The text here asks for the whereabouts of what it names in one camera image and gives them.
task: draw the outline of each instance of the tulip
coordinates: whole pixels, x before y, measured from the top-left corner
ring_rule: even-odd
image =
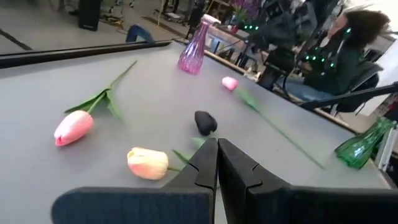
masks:
[[[195,112],[195,122],[201,135],[208,136],[217,130],[217,121],[206,111]]]
[[[55,145],[65,146],[70,144],[87,134],[93,126],[94,120],[89,113],[82,110],[72,112],[63,119],[55,130]]]
[[[159,180],[167,172],[169,158],[164,152],[134,147],[127,154],[127,164],[136,176]]]
[[[238,87],[238,81],[231,77],[224,77],[222,80],[222,84],[229,90],[233,91]]]

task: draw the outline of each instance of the curly hair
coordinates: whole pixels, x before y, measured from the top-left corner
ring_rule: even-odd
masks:
[[[351,34],[345,45],[363,49],[374,42],[385,26],[390,22],[388,16],[377,11],[351,11],[344,14],[348,20]]]

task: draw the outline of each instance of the floor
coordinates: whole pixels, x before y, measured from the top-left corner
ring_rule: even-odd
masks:
[[[67,49],[93,45],[118,44],[125,41],[126,35],[118,32],[118,28],[100,22],[98,31],[92,32],[79,29],[77,18],[68,14],[72,7],[57,12],[50,7],[54,0],[0,0],[0,31],[3,31],[34,50]],[[76,6],[76,0],[68,0],[69,5]],[[106,12],[113,0],[104,0],[102,10]],[[136,0],[133,9],[128,7],[129,0],[124,0],[124,27],[139,24],[151,32],[155,40],[177,38],[156,24],[143,19],[157,19],[154,9],[160,8],[161,0]],[[187,0],[180,0],[179,9],[187,8]],[[120,7],[115,7],[113,15],[119,16]],[[186,34],[188,27],[167,22],[161,23]],[[23,51],[0,35],[0,54]],[[364,131],[376,120],[375,116],[355,116],[353,113],[339,114],[338,117],[358,131]]]

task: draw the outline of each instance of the pink glass vase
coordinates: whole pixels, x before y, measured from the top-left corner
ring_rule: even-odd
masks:
[[[198,74],[205,56],[205,41],[210,23],[202,20],[191,41],[180,55],[178,67],[191,74]]]

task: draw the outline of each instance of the person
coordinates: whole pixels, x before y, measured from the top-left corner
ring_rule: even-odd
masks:
[[[336,72],[323,72],[322,69],[304,63],[303,68],[307,71],[305,78],[289,77],[285,89],[303,101],[322,100],[348,92],[365,46],[376,40],[389,21],[385,14],[376,11],[361,10],[342,14],[327,32],[325,40],[329,40],[328,43],[320,45],[322,49],[338,47],[341,42],[336,43],[334,40],[341,40],[347,28],[351,28],[351,33],[340,50]]]

